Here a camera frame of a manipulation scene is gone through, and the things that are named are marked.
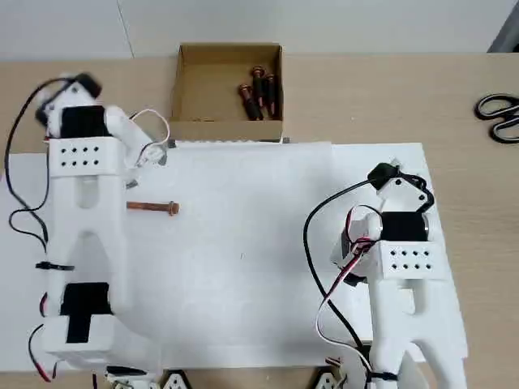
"black wire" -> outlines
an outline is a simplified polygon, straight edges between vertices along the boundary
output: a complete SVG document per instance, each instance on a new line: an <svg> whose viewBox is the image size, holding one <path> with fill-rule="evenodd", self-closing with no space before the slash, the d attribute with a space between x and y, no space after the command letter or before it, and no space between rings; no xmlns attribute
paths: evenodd
<svg viewBox="0 0 519 389"><path fill-rule="evenodd" d="M28 339L28 342L27 342L27 348L28 348L28 353L29 353L29 357L31 358L31 361L32 361L32 364L34 365L34 367L36 368L36 371L38 372L38 374L40 375L40 377L46 382L46 383L49 383L50 382L50 379L48 377L45 376L45 371L43 370L43 368L40 366L40 364L38 363L38 361L36 360L36 358L34 357L34 354L32 353L32 338L34 338L34 335L41 329L43 328L43 324L40 324L39 326L37 326L36 328L34 328L34 330L32 330L31 332L31 335L29 336L29 339Z"/></svg>
<svg viewBox="0 0 519 389"><path fill-rule="evenodd" d="M43 246L43 250L44 252L46 253L47 252L47 242L45 241L45 235L44 237L40 237L39 235L36 235L35 233L32 233L30 231L25 231L23 229L18 229L16 228L14 225L13 225L13 219L15 217L16 214L18 213L23 213L23 212L35 212L35 211L39 211L40 209L43 208L43 206L45 205L45 203L47 202L47 198L49 197L49 188L50 188L50 176L49 176L49 149L47 148L47 153L46 153L46 156L45 156L45 168L46 168L46 171L47 171L47 174L46 174L46 186L45 186L45 195L44 195L44 198L43 200L41 200L41 203L40 205L38 205L37 207L34 207L34 208L22 208L22 209L17 209L16 211L13 211L10 215L9 215L9 226L14 229L17 233L23 233L25 235L29 235L31 237L35 237L38 241L40 241L41 245Z"/></svg>
<svg viewBox="0 0 519 389"><path fill-rule="evenodd" d="M315 207L310 212L310 215L308 215L307 220L305 221L305 225L304 225L304 227L302 229L302 243L303 243L303 245L305 247L305 254L307 256L307 262L308 262L308 267L310 268L311 276L314 278L314 281L317 284L317 288L319 288L319 291L321 292L323 297L326 297L326 290L324 290L324 286L321 283L320 278L317 275L317 272L315 271L314 263L312 261L311 254L310 254L310 247L308 245L308 227L310 225L310 222L311 222L312 218L315 216L315 214L321 208L326 206L328 203L331 203L333 200L338 199L342 195L346 195L347 193L349 193L349 192L351 192L353 190L356 190L356 189L358 189L358 188L360 188L362 186L365 186L365 185L370 184L372 182L378 181L379 179L380 178L378 177L378 178L372 178L371 180L366 180L366 181L359 182L358 184L352 185L352 186L350 186L350 187L348 187L346 189L343 189L343 190L337 192L336 194L328 197L327 199L325 199L322 203L320 203L317 207ZM339 309L335 306L335 304L333 304L333 302L331 300L328 300L328 305L332 309L333 313L345 325L345 327L348 330L348 332L351 334L351 337L353 338L353 340L354 340L354 342L355 342L355 344L357 346L358 351L364 355L364 352L363 352L364 346L362 344L362 341L358 337L357 332L351 326L350 322L344 317L344 315L339 311Z"/></svg>
<svg viewBox="0 0 519 389"><path fill-rule="evenodd" d="M9 155L11 154L11 146L12 146L13 138L15 136L16 129L18 128L19 122L21 121L22 117L25 115L25 111L27 111L27 108L31 104L32 100L34 100L34 97L36 97L36 95L43 88L47 87L48 85L50 85L52 83L63 82L63 81L72 82L72 81L74 81L74 79L64 78L64 77L60 77L60 78L56 78L56 79L48 79L44 83L41 83L40 85L38 85L36 87L36 89L34 89L34 91L32 91L32 93L29 95L29 97L25 101L24 105L22 106L22 109L19 111L18 116L16 116L16 119L15 119L13 125L12 125L12 128L11 128L11 131L9 132L9 136L7 137L7 142L6 142L6 152L4 154L4 160L3 160L4 169L6 170L5 177L6 177L7 189L9 190L9 193L11 193L11 195L24 207L24 209L21 209L21 210L18 210L18 211L15 211L15 212L11 213L11 215L9 216L9 226L12 229L14 229L16 232L18 232L18 233L24 233L26 235L30 235L30 236L35 237L36 239L38 239L38 241L43 245L43 248L44 248L45 252L46 252L46 249L47 249L47 242L49 241L49 233L48 233L48 230L47 230L47 225L36 214L36 211L39 210L41 207L43 207L43 205L45 204L45 201L47 200L48 193L49 193L49 176L48 176L48 174L49 174L49 166L48 166L48 158L49 158L49 156L47 154L47 190L45 192L44 201L42 202L42 204L39 207L31 208L25 202L25 200L22 199L22 197L19 194L17 194L15 192L15 190L13 189L13 186L11 184L10 170L9 170L9 168L10 168ZM12 224L12 218L18 212L29 212L31 214L31 216L41 226L41 231L43 233L43 237L40 237L40 236L36 235L35 233L31 233L29 231L23 231L21 229L17 229Z"/></svg>

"wire bundle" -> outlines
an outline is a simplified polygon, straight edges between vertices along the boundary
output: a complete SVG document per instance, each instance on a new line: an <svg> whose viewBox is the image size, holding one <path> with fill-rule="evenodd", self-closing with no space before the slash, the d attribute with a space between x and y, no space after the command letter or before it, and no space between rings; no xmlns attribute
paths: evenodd
<svg viewBox="0 0 519 389"><path fill-rule="evenodd" d="M350 187L345 188L344 190L341 190L337 192L336 194L333 194L332 196L328 197L324 201L322 201L320 204L318 204L308 215L307 220L305 221L305 224L302 229L302 241L305 249L305 255L307 257L307 263L308 267L310 268L310 272L312 274L312 277L317 285L317 288L321 292L321 295L323 296L323 301L320 304L318 313L315 317L315 329L318 333L318 335L321 337L321 339L325 340L326 342L330 344L336 344L340 345L342 347L346 347L347 349L351 350L352 352L356 353L358 357L360 358L363 366L365 367L367 371L367 379L365 383L365 387L367 387L368 377L372 375L373 369L371 368L371 364L369 362L369 355L366 349L364 348L364 345L362 344L362 341L360 340L357 332L354 330L354 328L351 326L350 322L344 317L344 315L339 311L339 309L333 304L332 302L332 295L337 289L337 286L344 281L344 279L353 271L353 269L358 265L358 263L361 261L362 256L375 244L374 241L369 239L369 237L360 237L357 241L352 242L350 239L349 231L350 231L350 224L352 215L354 212L355 207L351 208L348 212L348 215L346 217L345 221L345 235L347 236L347 239L350 241L350 254L352 255L352 259L346 264L346 266L341 270L338 277L333 282L331 288L326 291L324 289L324 286L317 275L317 272L315 271L315 266L311 257L310 247L308 245L308 229L310 227L310 222L314 218L315 214L319 212L323 207L325 207L327 204L331 203L333 200L340 198L343 195L348 194L349 192L352 192L353 190L357 190L360 187L363 187L365 185L371 184L373 182L378 181L380 178L372 178L367 179L365 181L359 182L355 185L352 185ZM380 214L378 211L376 211L374 208L362 205L362 207L368 207L371 210L375 211L377 214ZM348 332L351 334L351 337L353 338L353 341L355 343L355 346L352 346L351 344L348 344L344 341L340 340L334 340L331 338L328 338L325 336L320 328L319 323L319 316L320 312L323 310L323 308L328 305L333 313L339 318L339 320L344 324ZM342 378L337 387L341 388L342 385L345 383L346 377Z"/></svg>

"white wire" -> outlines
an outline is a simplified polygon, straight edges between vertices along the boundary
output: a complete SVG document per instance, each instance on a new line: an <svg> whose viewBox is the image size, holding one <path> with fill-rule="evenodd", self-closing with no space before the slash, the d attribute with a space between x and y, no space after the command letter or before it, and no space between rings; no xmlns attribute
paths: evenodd
<svg viewBox="0 0 519 389"><path fill-rule="evenodd" d="M147 112L151 112L151 113L154 113L155 116L157 116L158 118L160 118L162 120L162 122L164 123L164 126L167 130L167 134L165 136L165 138L163 140L161 140L160 142L153 142L152 144L153 145L161 145L161 144L164 144L168 141L169 139L169 136L171 135L171 130L169 129L169 123L167 120L164 119L164 117L159 114L155 109L151 109L151 108L146 108L146 109L143 109L142 111L139 111L138 113L136 113L135 115L133 115L131 117L131 120L134 122L136 120L136 118L138 118L140 115L142 115L143 113L147 113Z"/></svg>
<svg viewBox="0 0 519 389"><path fill-rule="evenodd" d="M319 309L317 310L317 315L315 316L315 331L317 332L319 337L322 340L324 340L325 342L330 343L330 344L335 344L337 346L346 347L348 350L356 353L358 355L358 357L362 359L362 361L364 362L365 366L367 366L367 368L370 371L373 371L373 369L371 368L370 362L366 359L366 357L364 357L364 355L360 351L358 351L351 344L348 344L348 343L343 342L341 340L335 340L335 339L332 339L332 338L328 338L323 333L323 331L322 331L322 329L320 327L320 322L319 322L320 314L323 311L323 308L328 304L328 301L332 298L333 293L337 290L337 286L342 284L344 279L351 273L351 271L355 268L355 266L358 265L358 263L360 262L361 258L362 258L362 256L357 258L357 259L352 259L352 261L355 261L355 262L351 264L351 266L350 266L350 268L348 270L344 271L344 273L341 273L339 275L338 279L336 280L338 282L334 282L334 285L330 288L330 290L326 294L326 297L321 302L321 304L319 306Z"/></svg>
<svg viewBox="0 0 519 389"><path fill-rule="evenodd" d="M161 141L157 141L157 142L150 142L150 143L147 143L143 146L143 148L140 149L140 152L139 152L139 156L137 157L137 160L135 161L135 167L139 168L140 166L142 166L146 160L143 162L141 161L141 158L144 154L144 150L146 150L148 147L151 147L151 146L161 146L162 144L166 143L169 139L169 136L171 135L171 130L169 129L169 123L167 120L164 119L164 117L159 114L155 109L151 109L151 108L146 108L146 109L143 109L141 111L139 111L138 113L134 114L132 117L131 117L131 120L134 122L136 120L136 118L138 118L140 115L142 115L143 113L147 113L147 112L151 112L151 113L154 113L158 118L160 118L162 120L162 122L164 123L164 126L166 128L166 136L164 137L163 140Z"/></svg>

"white wall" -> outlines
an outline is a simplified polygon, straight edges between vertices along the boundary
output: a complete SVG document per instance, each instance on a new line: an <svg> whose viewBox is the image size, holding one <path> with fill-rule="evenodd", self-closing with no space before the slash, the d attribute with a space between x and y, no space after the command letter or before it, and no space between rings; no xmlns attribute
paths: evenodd
<svg viewBox="0 0 519 389"><path fill-rule="evenodd" d="M485 52L515 1L0 0L0 59L167 55L183 41L276 41L288 52Z"/></svg>

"cable tie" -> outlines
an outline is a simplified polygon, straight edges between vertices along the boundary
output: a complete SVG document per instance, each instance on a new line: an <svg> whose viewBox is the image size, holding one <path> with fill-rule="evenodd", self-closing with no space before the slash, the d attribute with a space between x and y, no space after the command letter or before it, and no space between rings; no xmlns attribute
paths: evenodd
<svg viewBox="0 0 519 389"><path fill-rule="evenodd" d="M35 268L41 269L41 270L73 271L75 269L75 266L57 265L57 264L51 263L49 261L41 261L36 264Z"/></svg>
<svg viewBox="0 0 519 389"><path fill-rule="evenodd" d="M384 371L383 373L368 371L366 380L370 383L373 378L382 379L384 381L398 381L398 376L396 374L389 373L388 371Z"/></svg>

